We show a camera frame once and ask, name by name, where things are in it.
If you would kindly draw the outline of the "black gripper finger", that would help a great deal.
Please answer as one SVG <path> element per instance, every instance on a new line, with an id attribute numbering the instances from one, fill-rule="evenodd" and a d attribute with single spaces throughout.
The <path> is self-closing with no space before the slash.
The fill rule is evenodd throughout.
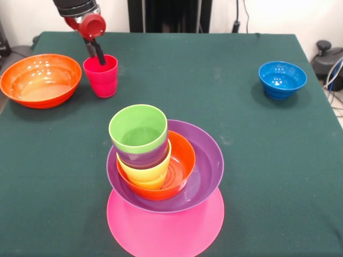
<path id="1" fill-rule="evenodd" d="M 89 56 L 90 57 L 95 57 L 96 56 L 96 52 L 95 52 L 94 47 L 91 44 L 91 41 L 89 41 L 86 38 L 83 38 L 83 40 L 84 40 L 84 43 L 85 43 L 85 46 L 86 46 L 86 49 L 88 51 Z"/>
<path id="2" fill-rule="evenodd" d="M 92 40 L 92 46 L 95 48 L 96 55 L 98 57 L 99 63 L 101 65 L 106 65 L 106 59 L 104 57 L 103 51 L 95 39 Z"/>

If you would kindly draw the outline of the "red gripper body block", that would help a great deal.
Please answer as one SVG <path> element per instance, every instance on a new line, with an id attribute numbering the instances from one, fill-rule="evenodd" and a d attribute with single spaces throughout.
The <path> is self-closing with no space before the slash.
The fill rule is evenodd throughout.
<path id="1" fill-rule="evenodd" d="M 66 17 L 65 22 L 83 38 L 102 36 L 106 30 L 104 18 L 96 13 L 88 13 L 82 17 Z"/>

